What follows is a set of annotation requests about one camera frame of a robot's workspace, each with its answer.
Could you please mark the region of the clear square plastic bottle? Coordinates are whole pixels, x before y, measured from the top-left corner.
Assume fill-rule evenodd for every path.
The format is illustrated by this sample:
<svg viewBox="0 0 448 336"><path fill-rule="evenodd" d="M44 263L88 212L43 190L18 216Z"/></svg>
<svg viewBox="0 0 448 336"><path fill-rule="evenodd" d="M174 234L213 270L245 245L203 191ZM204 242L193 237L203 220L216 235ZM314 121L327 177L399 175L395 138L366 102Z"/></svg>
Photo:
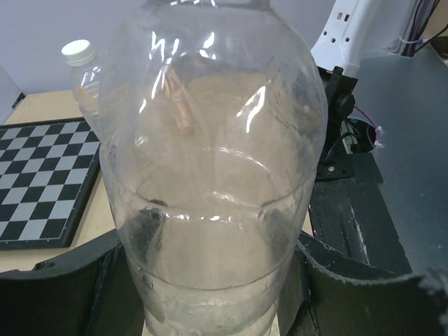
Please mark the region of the clear square plastic bottle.
<svg viewBox="0 0 448 336"><path fill-rule="evenodd" d="M98 97L101 65L98 56L90 63L71 67L71 89L78 109L95 136L102 140L98 114Z"/></svg>

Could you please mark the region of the white bottle cap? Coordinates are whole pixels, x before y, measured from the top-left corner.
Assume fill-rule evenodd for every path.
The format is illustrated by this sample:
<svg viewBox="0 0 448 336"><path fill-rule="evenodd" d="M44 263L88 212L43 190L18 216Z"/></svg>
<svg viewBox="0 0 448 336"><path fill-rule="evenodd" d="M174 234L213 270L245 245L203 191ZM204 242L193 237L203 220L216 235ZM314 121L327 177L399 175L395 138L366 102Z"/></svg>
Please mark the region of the white bottle cap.
<svg viewBox="0 0 448 336"><path fill-rule="evenodd" d="M79 39L66 44L61 54L70 67L81 67L90 63L97 56L95 48L86 39Z"/></svg>

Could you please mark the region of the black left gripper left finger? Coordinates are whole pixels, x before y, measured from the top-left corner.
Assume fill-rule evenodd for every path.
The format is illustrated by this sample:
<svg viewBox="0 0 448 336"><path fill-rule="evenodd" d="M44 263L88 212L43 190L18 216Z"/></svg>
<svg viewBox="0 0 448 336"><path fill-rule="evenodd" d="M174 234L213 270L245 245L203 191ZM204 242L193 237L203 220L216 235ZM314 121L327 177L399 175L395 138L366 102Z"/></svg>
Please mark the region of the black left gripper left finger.
<svg viewBox="0 0 448 336"><path fill-rule="evenodd" d="M118 233L1 273L2 335L141 335L144 308Z"/></svg>

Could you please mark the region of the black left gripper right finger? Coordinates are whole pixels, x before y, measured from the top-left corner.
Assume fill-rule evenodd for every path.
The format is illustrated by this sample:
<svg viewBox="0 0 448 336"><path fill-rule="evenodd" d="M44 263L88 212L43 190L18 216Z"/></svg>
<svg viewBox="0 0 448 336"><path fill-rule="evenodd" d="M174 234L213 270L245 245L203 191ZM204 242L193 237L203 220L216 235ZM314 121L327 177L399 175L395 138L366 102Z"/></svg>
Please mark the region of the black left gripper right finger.
<svg viewBox="0 0 448 336"><path fill-rule="evenodd" d="M447 271L397 275L303 232L279 298L281 335L446 335Z"/></svg>

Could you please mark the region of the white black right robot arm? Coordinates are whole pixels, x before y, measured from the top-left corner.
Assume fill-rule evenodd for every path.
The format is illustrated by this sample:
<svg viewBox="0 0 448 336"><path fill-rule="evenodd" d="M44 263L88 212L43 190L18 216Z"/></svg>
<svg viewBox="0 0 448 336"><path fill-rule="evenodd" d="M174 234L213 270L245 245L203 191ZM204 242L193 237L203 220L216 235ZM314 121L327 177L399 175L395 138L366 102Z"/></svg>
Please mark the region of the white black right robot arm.
<svg viewBox="0 0 448 336"><path fill-rule="evenodd" d="M352 111L361 55L381 1L336 1L311 49L325 86L328 119L341 121Z"/></svg>

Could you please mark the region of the clear round plastic bottle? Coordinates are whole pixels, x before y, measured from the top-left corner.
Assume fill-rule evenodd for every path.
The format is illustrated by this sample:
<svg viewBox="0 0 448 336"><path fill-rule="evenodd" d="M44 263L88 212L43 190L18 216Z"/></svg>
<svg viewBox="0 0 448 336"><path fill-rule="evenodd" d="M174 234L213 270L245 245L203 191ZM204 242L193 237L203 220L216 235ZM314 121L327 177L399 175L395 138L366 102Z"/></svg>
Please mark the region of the clear round plastic bottle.
<svg viewBox="0 0 448 336"><path fill-rule="evenodd" d="M184 82L176 125L166 67ZM327 101L268 1L147 1L101 75L100 162L151 335L268 335L309 205Z"/></svg>

